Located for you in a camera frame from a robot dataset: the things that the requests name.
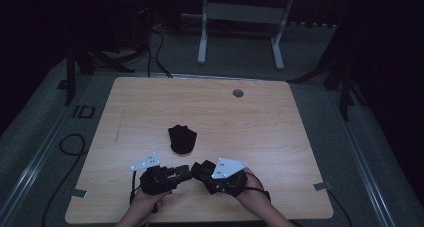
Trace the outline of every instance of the hand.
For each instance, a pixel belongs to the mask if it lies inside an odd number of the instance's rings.
[[[116,224],[116,227],[136,227],[144,225],[155,205],[161,207],[163,205],[163,198],[168,194],[168,192],[165,192],[157,195],[149,195],[143,193],[143,191],[137,191],[130,207],[118,224]]]
[[[247,173],[246,187],[253,187],[263,189],[262,184],[253,175],[249,168],[245,168]],[[236,199],[243,205],[243,207],[250,213],[258,216],[265,221],[270,227],[292,227],[293,225],[288,221],[268,200],[266,195],[256,190],[244,190]]]

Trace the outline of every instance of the metal stand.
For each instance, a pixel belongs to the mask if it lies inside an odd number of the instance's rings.
[[[284,27],[287,24],[287,18],[289,16],[292,3],[293,0],[288,0],[286,7],[281,9],[271,7],[209,3],[208,0],[203,0],[202,35],[200,37],[197,63],[204,64],[206,62],[206,50],[208,44],[208,19],[222,19],[241,22],[278,24],[278,32],[275,37],[271,38],[271,47],[274,53],[275,66],[277,69],[282,70],[284,68],[284,64],[283,58],[281,57],[280,42]]]

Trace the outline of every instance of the power cord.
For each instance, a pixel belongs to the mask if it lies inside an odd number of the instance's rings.
[[[327,192],[328,192],[328,195],[330,195],[331,198],[333,198],[333,200],[337,203],[339,208],[342,210],[343,214],[346,217],[347,222],[349,223],[349,227],[353,227],[352,220],[350,219],[350,216],[347,213],[346,209],[342,206],[342,204],[339,202],[339,200],[336,198],[336,196],[334,196],[334,194],[333,194],[333,192],[331,192],[331,190],[327,189]],[[296,222],[294,220],[290,220],[290,222],[297,227],[303,227],[301,224],[299,224],[298,222]]]
[[[78,153],[72,153],[72,152],[66,151],[65,148],[63,147],[63,143],[66,140],[68,140],[69,138],[74,137],[74,136],[80,138],[81,142],[82,142],[81,149]],[[56,197],[56,195],[59,192],[62,185],[66,182],[69,175],[72,173],[72,171],[74,171],[74,169],[77,166],[78,162],[80,161],[81,157],[88,153],[88,151],[85,150],[85,139],[80,134],[70,134],[70,135],[64,137],[59,143],[59,149],[62,153],[66,154],[66,155],[70,155],[70,156],[77,156],[77,158],[75,159],[74,164],[69,169],[68,173],[66,173],[65,177],[63,177],[63,179],[60,181],[59,185],[56,187],[56,190],[53,192],[52,196],[50,197],[49,201],[47,202],[46,207],[44,208],[43,218],[41,220],[41,226],[42,227],[46,226],[47,212],[50,208],[51,203],[53,202],[53,199]]]
[[[162,70],[162,72],[165,73],[168,78],[173,78],[171,73],[168,70],[166,70],[165,67],[159,62],[159,52],[160,52],[162,45],[163,45],[163,35],[160,32],[158,32],[157,30],[154,30],[154,29],[152,29],[152,33],[159,35],[160,38],[161,38],[161,41],[160,41],[158,50],[156,51],[155,57],[152,56],[152,51],[151,51],[150,45],[147,45],[147,52],[149,53],[149,62],[147,64],[147,76],[150,78],[150,65],[151,65],[152,59],[154,59],[156,61],[157,66],[159,67],[159,69]]]

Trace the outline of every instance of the wooden table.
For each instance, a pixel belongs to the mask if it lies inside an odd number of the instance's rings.
[[[244,96],[235,97],[235,89]],[[188,156],[170,148],[168,128],[177,124],[197,132]],[[314,189],[322,178],[287,83],[121,77],[114,83],[76,186],[87,190],[87,197],[72,198],[66,221],[117,222],[129,205],[130,167],[153,151],[168,167],[216,163],[219,157],[246,161],[287,218],[333,214],[327,193]],[[255,219],[233,197],[210,195],[192,179],[178,185],[150,221]]]

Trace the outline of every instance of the gray carpet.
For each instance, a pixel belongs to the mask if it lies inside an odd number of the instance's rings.
[[[194,76],[221,76],[264,80],[286,80],[312,70],[319,61],[334,29],[302,26],[287,27],[282,44],[286,68],[278,71],[269,40],[266,38],[232,38],[225,33],[213,32],[209,36],[207,62],[198,65],[197,51],[199,33],[195,26],[181,32],[164,32],[165,26],[157,29],[164,34],[164,44],[159,59],[169,72]],[[152,50],[159,46],[160,38],[153,35]],[[146,76],[147,58],[128,65],[136,69],[134,76]],[[155,64],[152,71],[157,72]],[[46,77],[26,108],[0,138],[1,193],[0,203],[11,194],[33,155],[50,137],[52,149],[24,202],[11,221],[10,226],[38,226],[46,203],[72,166],[75,157],[64,155],[58,148],[60,140],[73,133],[82,134],[89,148],[100,120],[107,96],[116,76],[124,75],[114,70],[96,72],[95,76],[78,74],[78,91],[74,105],[64,107],[66,93],[56,86],[65,77],[65,65],[61,63]],[[343,130],[343,122],[334,108],[339,93],[325,91],[322,82],[325,74],[302,85],[292,85],[293,94],[305,125],[322,177],[333,186],[333,193],[349,213],[354,226],[380,226],[373,205],[367,194],[355,161],[350,142]],[[397,162],[390,151],[381,129],[371,111],[355,101],[349,107],[352,130],[355,133],[371,170],[384,197],[387,208],[393,215],[396,226],[420,226],[424,223],[424,212],[415,199]],[[76,105],[96,107],[92,119],[72,118]],[[57,122],[62,116],[65,121]],[[81,142],[71,138],[66,142],[70,151],[79,151]],[[46,226],[69,226],[64,214],[69,203],[67,190],[75,187],[84,158],[72,172],[63,188],[59,190],[47,215]],[[348,226],[345,216],[332,200],[334,216],[328,220],[296,220],[302,226]],[[178,226],[204,226],[205,224],[180,224]],[[263,226],[262,223],[220,223],[214,226]],[[113,226],[93,224],[89,226]]]

